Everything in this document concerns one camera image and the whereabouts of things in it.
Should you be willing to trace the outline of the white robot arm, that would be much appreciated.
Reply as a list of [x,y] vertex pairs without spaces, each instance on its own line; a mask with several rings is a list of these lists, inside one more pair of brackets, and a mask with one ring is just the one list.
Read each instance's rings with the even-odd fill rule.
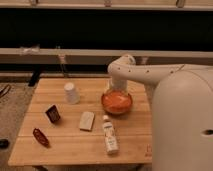
[[152,170],[213,171],[213,66],[138,65],[124,55],[108,65],[111,87],[152,84]]

